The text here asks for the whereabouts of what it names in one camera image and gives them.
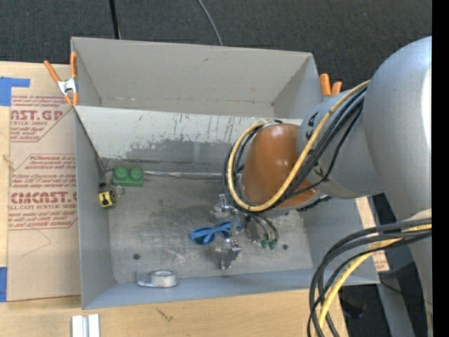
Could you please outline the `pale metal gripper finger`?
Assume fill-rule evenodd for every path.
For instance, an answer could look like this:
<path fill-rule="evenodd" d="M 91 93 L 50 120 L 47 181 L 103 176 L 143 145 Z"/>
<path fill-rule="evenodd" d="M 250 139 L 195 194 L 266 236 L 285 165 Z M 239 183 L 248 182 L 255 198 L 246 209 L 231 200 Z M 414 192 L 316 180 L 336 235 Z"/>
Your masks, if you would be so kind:
<path fill-rule="evenodd" d="M 237 238 L 227 239 L 224 246 L 218 249 L 218 267 L 221 270 L 227 270 L 232 262 L 236 260 L 242 248 Z"/>
<path fill-rule="evenodd" d="M 239 210 L 230 204 L 225 194 L 218 195 L 218 201 L 210 210 L 210 218 L 212 220 L 228 220 L 236 216 Z"/>

